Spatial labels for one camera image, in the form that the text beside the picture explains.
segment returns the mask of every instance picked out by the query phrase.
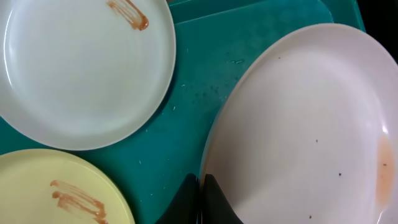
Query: oval plate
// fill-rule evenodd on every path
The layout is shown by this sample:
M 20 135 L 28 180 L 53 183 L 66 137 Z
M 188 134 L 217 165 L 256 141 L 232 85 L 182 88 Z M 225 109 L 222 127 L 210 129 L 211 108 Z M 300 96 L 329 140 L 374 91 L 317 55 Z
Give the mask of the oval plate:
M 0 30 L 0 115 L 48 146 L 124 139 L 171 81 L 175 32 L 165 1 L 6 0 Z
M 0 223 L 134 224 L 117 187 L 66 152 L 28 149 L 0 156 Z
M 203 174 L 216 177 L 243 223 L 374 224 L 385 208 L 379 223 L 393 223 L 397 86 L 397 64 L 364 32 L 295 31 L 236 85 Z

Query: plate rim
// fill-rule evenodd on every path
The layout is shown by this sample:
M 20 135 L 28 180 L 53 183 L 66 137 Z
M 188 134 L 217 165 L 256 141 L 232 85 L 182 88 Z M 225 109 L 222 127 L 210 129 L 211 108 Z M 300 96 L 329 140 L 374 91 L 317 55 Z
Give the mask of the plate rim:
M 276 48 L 278 45 L 280 45 L 281 42 L 284 42 L 286 39 L 289 39 L 291 36 L 296 35 L 301 32 L 306 32 L 307 30 L 312 30 L 312 29 L 319 29 L 319 28 L 326 28 L 326 27 L 334 27 L 338 29 L 345 29 L 349 30 L 350 32 L 356 32 L 360 33 L 364 38 L 368 39 L 369 42 L 372 42 L 375 46 L 378 46 L 383 54 L 386 54 L 388 56 L 388 59 L 390 62 L 395 63 L 395 60 L 392 58 L 390 53 L 373 37 L 371 37 L 369 34 L 355 28 L 351 27 L 345 24 L 339 24 L 339 23 L 321 23 L 321 24 L 314 24 L 310 26 L 306 26 L 300 29 L 297 29 L 285 36 L 283 36 L 281 39 L 277 40 L 275 43 L 273 43 L 270 47 L 268 47 L 263 53 L 258 56 L 255 61 L 249 66 L 249 68 L 245 71 L 241 79 L 238 81 L 234 89 L 232 90 L 231 94 L 229 94 L 228 99 L 225 101 L 224 105 L 221 106 L 220 110 L 218 111 L 216 117 L 215 117 L 215 122 L 211 125 L 205 147 L 203 150 L 202 158 L 201 158 L 201 164 L 200 164 L 200 169 L 199 169 L 199 179 L 200 179 L 200 188 L 202 189 L 203 187 L 203 181 L 206 176 L 206 167 L 208 165 L 208 158 L 211 154 L 210 146 L 212 145 L 213 138 L 214 138 L 214 133 L 217 132 L 218 130 L 218 119 L 223 116 L 224 114 L 224 108 L 230 104 L 232 97 L 236 94 L 237 90 L 241 87 L 241 85 L 246 81 L 248 76 L 252 73 L 252 71 L 257 67 L 257 65 L 263 60 L 263 58 L 271 52 L 274 48 Z
M 73 161 L 73 162 L 77 163 L 78 165 L 81 165 L 81 166 L 86 167 L 87 169 L 93 171 L 95 174 L 99 175 L 99 177 L 101 179 L 103 179 L 114 190 L 114 192 L 120 199 L 120 201 L 127 213 L 129 223 L 136 224 L 136 222 L 134 220 L 134 216 L 132 215 L 132 212 L 131 212 L 131 208 L 130 208 L 129 204 L 127 203 L 126 199 L 124 198 L 124 195 L 118 188 L 118 186 L 116 186 L 116 184 L 99 168 L 97 168 L 93 164 L 89 163 L 88 161 L 86 161 L 78 156 L 75 156 L 75 155 L 67 153 L 67 152 L 59 151 L 56 149 L 39 149 L 39 148 L 37 148 L 37 149 L 21 149 L 21 150 L 16 150 L 13 152 L 7 152 L 5 154 L 0 155 L 0 160 L 5 159 L 7 156 L 18 156 L 18 154 L 24 155 L 27 153 L 32 154 L 32 155 L 46 154 L 49 156 L 56 156 L 56 157 L 64 158 L 68 161 Z
M 172 50 L 171 50 L 171 53 L 173 54 L 173 56 L 172 56 L 172 66 L 171 66 L 171 69 L 170 69 L 170 74 L 167 72 L 167 75 L 168 75 L 169 78 L 167 80 L 167 84 L 165 84 L 165 89 L 164 89 L 163 94 L 161 94 L 161 97 L 159 97 L 158 100 L 154 100 L 153 109 L 150 111 L 150 113 L 147 113 L 146 116 L 143 116 L 143 119 L 142 119 L 142 122 L 140 123 L 140 125 L 137 125 L 135 128 L 132 128 L 130 131 L 126 132 L 125 135 L 123 135 L 123 136 L 121 135 L 120 138 L 117 138 L 116 140 L 110 141 L 110 142 L 108 142 L 106 144 L 99 144 L 97 146 L 91 146 L 91 147 L 64 147 L 64 146 L 57 146 L 56 144 L 48 143 L 47 141 L 39 141 L 39 140 L 36 140 L 36 139 L 32 138 L 30 136 L 30 134 L 26 134 L 25 131 L 21 131 L 20 128 L 15 127 L 15 125 L 13 125 L 10 122 L 10 119 L 5 118 L 2 115 L 1 110 L 0 110 L 0 118 L 5 120 L 5 122 L 8 125 L 10 125 L 12 128 L 14 128 L 16 131 L 18 131 L 19 133 L 23 134 L 24 136 L 28 137 L 29 139 L 31 139 L 31 140 L 33 140 L 35 142 L 44 144 L 44 145 L 49 146 L 49 147 L 54 147 L 54 148 L 57 148 L 57 149 L 64 149 L 64 150 L 68 150 L 68 151 L 88 151 L 88 150 L 101 149 L 103 147 L 107 147 L 107 146 L 113 145 L 113 144 L 115 144 L 115 143 L 117 143 L 119 141 L 122 141 L 123 139 L 126 139 L 130 135 L 134 134 L 136 131 L 138 131 L 140 128 L 142 128 L 143 125 L 145 125 L 146 122 L 148 122 L 148 120 L 150 120 L 150 118 L 158 110 L 159 106 L 161 105 L 161 103 L 165 99 L 165 96 L 166 96 L 166 94 L 167 94 L 167 92 L 168 92 L 168 90 L 170 88 L 170 84 L 171 84 L 171 81 L 173 79 L 174 70 L 175 70 L 175 61 L 176 61 L 176 57 L 177 57 L 176 56 L 176 54 L 177 54 L 177 41 L 176 41 L 176 35 L 175 35 L 174 20 L 173 20 L 169 5 L 167 4 L 167 1 L 166 0 L 161 0 L 161 3 L 159 3 L 159 5 L 160 6 L 163 5 L 161 7 L 163 7 L 164 9 L 167 9 L 166 10 L 167 11 L 167 17 L 168 17 L 169 22 L 171 22 L 171 24 L 170 24 L 171 25 L 170 32 L 172 34 L 172 40 L 171 41 L 172 41 L 172 44 L 173 44 Z

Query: white plate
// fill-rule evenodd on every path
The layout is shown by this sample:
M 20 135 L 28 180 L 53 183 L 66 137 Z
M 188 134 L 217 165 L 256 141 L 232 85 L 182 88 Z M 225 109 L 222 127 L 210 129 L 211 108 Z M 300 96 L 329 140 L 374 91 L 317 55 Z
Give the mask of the white plate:
M 108 0 L 1 1 L 0 115 L 31 139 L 70 150 L 140 128 L 169 86 L 175 32 L 164 0 L 132 2 L 149 20 L 142 31 Z
M 203 174 L 243 223 L 376 224 L 387 203 L 379 223 L 396 223 L 397 96 L 398 66 L 373 38 L 339 24 L 300 29 L 239 81 Z

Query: teal tray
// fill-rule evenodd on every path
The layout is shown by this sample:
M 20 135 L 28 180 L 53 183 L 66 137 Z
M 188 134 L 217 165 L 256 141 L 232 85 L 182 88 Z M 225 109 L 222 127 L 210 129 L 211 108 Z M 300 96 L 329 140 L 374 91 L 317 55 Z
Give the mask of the teal tray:
M 218 110 L 266 48 L 311 24 L 334 21 L 364 30 L 354 0 L 188 0 L 169 6 L 177 62 L 163 103 L 127 139 L 103 149 L 72 152 L 115 182 L 137 223 L 154 223 L 186 174 L 198 175 Z M 28 148 L 48 147 L 0 119 L 0 154 Z

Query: orange stain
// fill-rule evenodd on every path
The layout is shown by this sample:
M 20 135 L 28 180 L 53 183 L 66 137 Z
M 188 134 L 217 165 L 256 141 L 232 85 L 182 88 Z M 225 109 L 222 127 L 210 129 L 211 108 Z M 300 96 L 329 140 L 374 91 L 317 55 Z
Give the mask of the orange stain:
M 106 4 L 122 15 L 133 29 L 144 30 L 149 26 L 148 18 L 130 0 L 108 0 Z
M 396 164 L 393 148 L 387 135 L 381 136 L 377 154 L 376 202 L 386 207 L 391 199 Z
M 70 207 L 75 207 L 82 211 L 85 211 L 91 215 L 94 215 L 94 220 L 99 224 L 108 224 L 105 220 L 105 206 L 102 202 L 98 201 L 97 199 L 90 197 L 86 192 L 80 190 L 79 188 L 62 182 L 61 180 L 53 180 L 50 183 L 50 186 L 55 186 L 59 190 L 64 191 L 65 193 L 61 193 L 60 191 L 55 191 L 52 194 L 53 198 L 58 198 L 58 207 L 72 212 Z M 94 211 L 89 209 L 87 206 L 94 206 L 98 209 L 98 211 Z

